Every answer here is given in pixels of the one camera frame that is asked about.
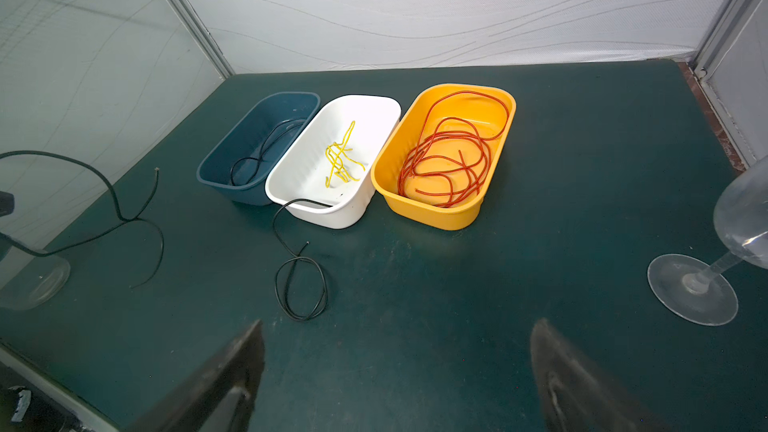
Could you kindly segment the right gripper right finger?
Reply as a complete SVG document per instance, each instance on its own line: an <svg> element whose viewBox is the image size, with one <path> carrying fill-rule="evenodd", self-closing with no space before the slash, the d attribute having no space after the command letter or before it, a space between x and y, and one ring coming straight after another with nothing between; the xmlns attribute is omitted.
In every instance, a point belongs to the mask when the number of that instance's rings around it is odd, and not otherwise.
<svg viewBox="0 0 768 432"><path fill-rule="evenodd" d="M666 424L566 339L547 319L533 326L530 355L550 431L664 431Z"/></svg>

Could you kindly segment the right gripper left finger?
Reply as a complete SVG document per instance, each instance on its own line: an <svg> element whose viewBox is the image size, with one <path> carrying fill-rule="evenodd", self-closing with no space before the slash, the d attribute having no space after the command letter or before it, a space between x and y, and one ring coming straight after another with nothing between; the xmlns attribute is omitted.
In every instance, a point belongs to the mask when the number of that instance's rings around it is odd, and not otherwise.
<svg viewBox="0 0 768 432"><path fill-rule="evenodd" d="M246 431L265 369L262 322L249 325L128 431Z"/></svg>

